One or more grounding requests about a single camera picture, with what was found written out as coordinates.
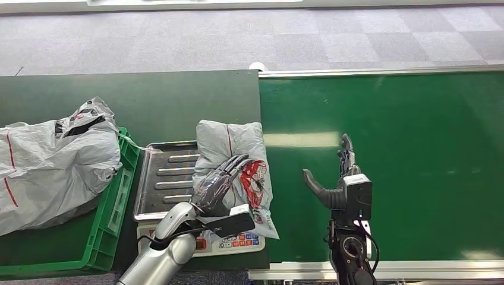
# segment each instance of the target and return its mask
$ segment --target robotic arm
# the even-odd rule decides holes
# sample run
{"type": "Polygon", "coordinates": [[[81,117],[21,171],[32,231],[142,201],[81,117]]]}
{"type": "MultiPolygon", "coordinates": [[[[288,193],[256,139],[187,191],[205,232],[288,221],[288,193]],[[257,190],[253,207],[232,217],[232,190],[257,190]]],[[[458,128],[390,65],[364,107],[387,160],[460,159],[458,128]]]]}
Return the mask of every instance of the robotic arm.
{"type": "Polygon", "coordinates": [[[342,147],[343,151],[338,152],[340,163],[336,189],[322,187],[307,169],[303,170],[304,181],[320,202],[331,210],[326,242],[331,250],[331,265],[338,274],[338,284],[376,285],[373,273],[379,251],[371,269],[366,239],[376,243],[363,225],[363,220],[371,219],[372,182],[355,163],[352,141],[347,134],[343,135],[342,147]]]}
{"type": "Polygon", "coordinates": [[[248,155],[233,156],[211,171],[194,190],[190,202],[175,205],[154,231],[151,242],[116,285],[166,285],[196,250],[196,237],[211,230],[221,238],[255,228],[248,204],[228,210],[222,200],[248,155]]]}

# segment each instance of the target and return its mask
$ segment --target gray carpet floor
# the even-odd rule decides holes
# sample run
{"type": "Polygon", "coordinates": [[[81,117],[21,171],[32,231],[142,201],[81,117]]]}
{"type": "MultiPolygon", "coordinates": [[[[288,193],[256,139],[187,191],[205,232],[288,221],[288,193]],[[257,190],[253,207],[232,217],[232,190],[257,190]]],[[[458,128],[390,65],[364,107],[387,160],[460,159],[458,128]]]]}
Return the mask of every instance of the gray carpet floor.
{"type": "MultiPolygon", "coordinates": [[[[0,16],[0,75],[504,64],[504,7],[0,16]]],[[[0,285],[115,284],[118,277],[0,285]]],[[[247,284],[245,272],[172,284],[247,284]]]]}

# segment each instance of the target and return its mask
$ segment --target white plastic bag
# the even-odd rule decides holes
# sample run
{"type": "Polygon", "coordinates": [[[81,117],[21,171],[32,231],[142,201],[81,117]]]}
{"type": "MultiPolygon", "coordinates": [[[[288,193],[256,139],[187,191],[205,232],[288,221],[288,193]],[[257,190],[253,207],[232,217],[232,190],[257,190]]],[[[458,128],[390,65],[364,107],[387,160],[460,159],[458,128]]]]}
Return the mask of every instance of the white plastic bag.
{"type": "Polygon", "coordinates": [[[98,97],[58,121],[0,128],[0,236],[90,211],[79,206],[92,202],[121,167],[118,131],[98,97]]]}
{"type": "Polygon", "coordinates": [[[193,184],[196,189],[210,170],[231,156],[248,154],[255,162],[246,165],[233,181],[233,189],[224,196],[223,204],[231,209],[248,203],[252,209],[257,235],[278,239],[269,205],[273,199],[269,166],[266,160],[261,123],[224,124],[202,120],[196,126],[200,158],[196,162],[193,184]]]}

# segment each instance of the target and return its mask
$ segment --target black cable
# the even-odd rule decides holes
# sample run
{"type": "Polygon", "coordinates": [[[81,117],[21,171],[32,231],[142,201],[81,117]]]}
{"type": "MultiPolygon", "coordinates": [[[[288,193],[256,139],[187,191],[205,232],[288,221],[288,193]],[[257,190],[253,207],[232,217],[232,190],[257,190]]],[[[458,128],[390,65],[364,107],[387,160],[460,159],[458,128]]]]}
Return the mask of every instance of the black cable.
{"type": "Polygon", "coordinates": [[[143,236],[140,236],[138,239],[137,239],[137,243],[139,243],[142,239],[148,239],[150,240],[151,242],[156,242],[152,237],[148,236],[148,235],[143,235],[143,236]]]}
{"type": "Polygon", "coordinates": [[[376,270],[376,267],[378,266],[378,262],[380,261],[380,249],[378,248],[378,244],[376,243],[376,241],[373,239],[373,237],[366,231],[366,229],[362,225],[361,220],[359,220],[359,226],[364,231],[364,234],[371,240],[371,242],[374,245],[374,248],[376,249],[376,259],[374,260],[373,268],[371,269],[371,272],[374,273],[374,271],[376,270]]]}
{"type": "Polygon", "coordinates": [[[174,240],[177,236],[185,235],[186,233],[201,233],[202,231],[208,230],[208,229],[209,228],[207,228],[207,227],[200,227],[198,229],[186,230],[186,231],[183,231],[183,232],[175,233],[175,234],[167,237],[166,239],[162,239],[162,240],[155,240],[155,239],[153,239],[152,237],[150,237],[148,235],[143,235],[143,236],[140,236],[137,239],[137,243],[139,243],[142,239],[148,239],[152,243],[164,243],[164,242],[169,243],[172,240],[174,240]]]}
{"type": "Polygon", "coordinates": [[[168,239],[168,242],[171,242],[172,240],[174,240],[177,236],[181,236],[181,235],[185,235],[187,233],[201,233],[202,231],[204,230],[209,230],[209,228],[207,227],[200,227],[198,229],[192,229],[192,230],[185,230],[183,232],[179,232],[179,233],[174,233],[173,235],[169,236],[167,239],[168,239]]]}

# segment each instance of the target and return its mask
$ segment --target green plastic crate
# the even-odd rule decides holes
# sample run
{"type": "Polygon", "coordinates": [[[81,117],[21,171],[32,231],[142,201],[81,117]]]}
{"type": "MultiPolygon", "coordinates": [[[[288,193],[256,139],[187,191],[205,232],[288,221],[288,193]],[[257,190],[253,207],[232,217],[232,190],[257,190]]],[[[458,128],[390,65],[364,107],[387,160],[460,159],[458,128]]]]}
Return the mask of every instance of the green plastic crate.
{"type": "MultiPolygon", "coordinates": [[[[125,128],[121,134],[130,136],[125,128]]],[[[97,209],[60,226],[0,236],[0,280],[103,274],[112,268],[139,149],[119,137],[122,168],[97,209]]]]}

